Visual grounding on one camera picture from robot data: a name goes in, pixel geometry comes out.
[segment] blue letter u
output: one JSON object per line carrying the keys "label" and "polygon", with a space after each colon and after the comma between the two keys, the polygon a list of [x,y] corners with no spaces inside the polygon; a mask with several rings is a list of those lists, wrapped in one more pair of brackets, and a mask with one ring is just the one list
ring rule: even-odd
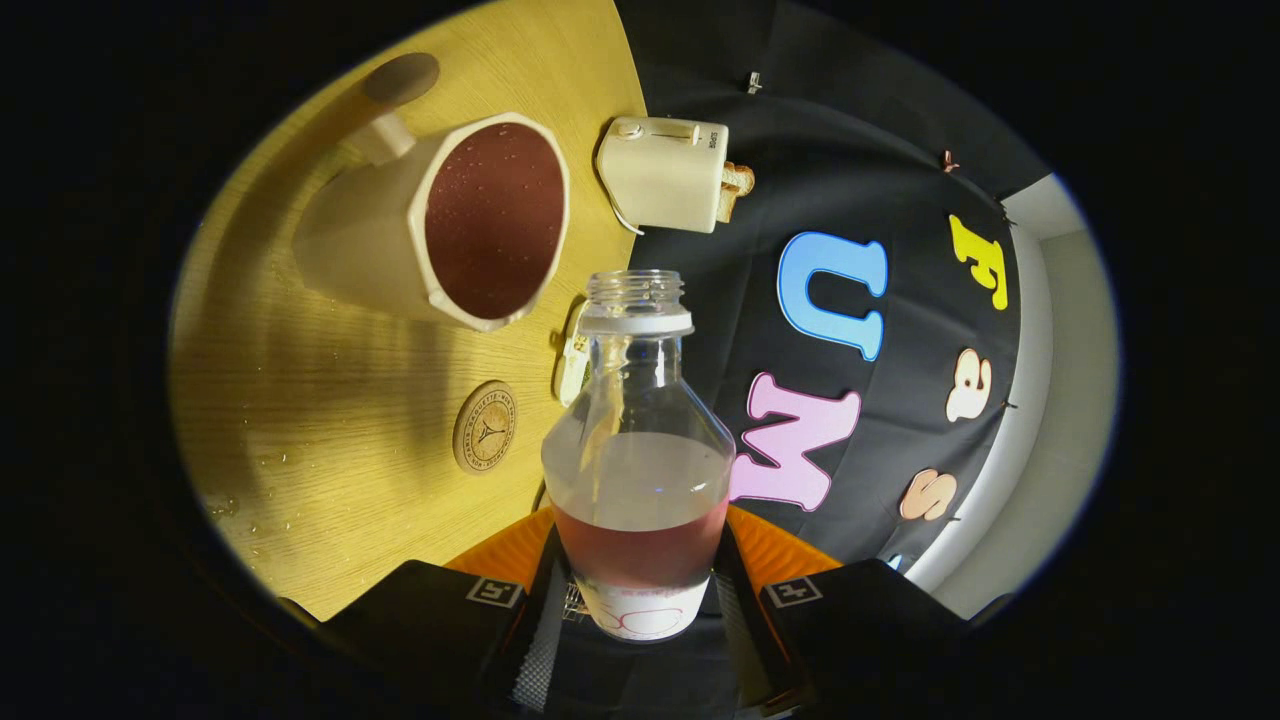
{"label": "blue letter u", "polygon": [[859,245],[820,232],[803,232],[782,249],[778,261],[778,302],[791,327],[812,337],[856,347],[868,363],[879,355],[884,340],[884,318],[872,310],[865,318],[850,318],[814,306],[809,300],[809,278],[831,273],[867,286],[873,297],[888,286],[888,256],[884,246],[872,241]]}

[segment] wooden coaster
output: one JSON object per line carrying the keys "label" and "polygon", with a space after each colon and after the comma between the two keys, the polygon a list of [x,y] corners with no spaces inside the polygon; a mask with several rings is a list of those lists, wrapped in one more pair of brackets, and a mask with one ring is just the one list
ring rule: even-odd
{"label": "wooden coaster", "polygon": [[467,473],[483,475],[507,456],[516,436],[516,396],[502,380],[477,387],[453,424],[453,457]]}

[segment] red liquid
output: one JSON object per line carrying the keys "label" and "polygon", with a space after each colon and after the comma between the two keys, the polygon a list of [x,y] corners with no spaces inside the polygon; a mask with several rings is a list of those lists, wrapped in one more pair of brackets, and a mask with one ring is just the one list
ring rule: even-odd
{"label": "red liquid", "polygon": [[709,512],[662,530],[609,530],[584,523],[556,503],[556,528],[573,570],[623,588],[684,587],[707,577],[724,527],[728,497]]}

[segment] letter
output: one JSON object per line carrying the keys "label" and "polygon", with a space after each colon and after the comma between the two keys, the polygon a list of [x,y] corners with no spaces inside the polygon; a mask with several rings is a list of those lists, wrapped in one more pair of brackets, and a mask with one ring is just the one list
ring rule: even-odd
{"label": "letter", "polygon": [[778,304],[791,327],[806,336],[856,347],[864,360],[874,361],[884,340],[884,318],[876,310],[865,318],[850,318],[817,307],[809,300],[809,278],[814,273],[849,278],[879,297],[888,286],[884,246],[876,241],[859,245],[820,232],[803,232],[787,242],[778,260]]}
{"label": "letter", "polygon": [[925,520],[937,520],[947,511],[951,498],[956,496],[956,479],[954,475],[940,475],[937,470],[920,470],[911,478],[911,484],[906,486],[902,502],[897,510],[905,520],[915,520],[924,516]]}
{"label": "letter", "polygon": [[991,397],[991,360],[983,360],[978,351],[965,348],[956,359],[955,386],[947,395],[947,420],[982,415]]}
{"label": "letter", "polygon": [[973,279],[987,290],[996,291],[991,296],[991,304],[996,310],[1009,307],[1009,288],[1005,275],[1005,251],[998,242],[987,242],[978,237],[969,228],[960,223],[960,218],[948,215],[951,219],[951,247],[956,252],[956,260],[968,263],[969,259],[978,261],[969,269]]}
{"label": "letter", "polygon": [[781,388],[769,373],[756,375],[746,413],[756,420],[771,414],[795,419],[742,433],[742,442],[777,468],[758,465],[750,455],[740,454],[733,459],[728,498],[753,497],[791,502],[805,512],[817,510],[831,489],[831,475],[804,454],[851,436],[861,406],[861,397],[852,391],[840,400],[827,400]]}

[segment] toast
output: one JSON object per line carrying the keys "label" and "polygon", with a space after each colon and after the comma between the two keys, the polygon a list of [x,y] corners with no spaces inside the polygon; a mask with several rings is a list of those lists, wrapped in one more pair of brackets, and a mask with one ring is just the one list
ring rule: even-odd
{"label": "toast", "polygon": [[721,195],[716,205],[716,220],[727,223],[733,218],[733,205],[739,197],[750,195],[755,188],[755,173],[746,165],[724,163],[721,170]]}

